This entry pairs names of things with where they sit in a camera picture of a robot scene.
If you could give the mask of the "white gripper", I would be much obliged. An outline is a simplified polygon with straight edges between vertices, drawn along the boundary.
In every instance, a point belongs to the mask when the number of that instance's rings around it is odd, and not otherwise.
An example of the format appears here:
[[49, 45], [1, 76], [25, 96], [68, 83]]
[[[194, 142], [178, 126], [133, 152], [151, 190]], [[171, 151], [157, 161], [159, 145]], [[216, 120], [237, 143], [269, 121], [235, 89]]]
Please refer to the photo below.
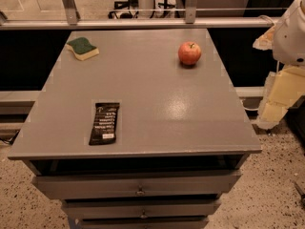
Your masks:
[[268, 130], [305, 94], [305, 0], [294, 0], [276, 25], [256, 38], [253, 47], [273, 49], [274, 59], [286, 64], [281, 71], [269, 73], [265, 81], [256, 125]]

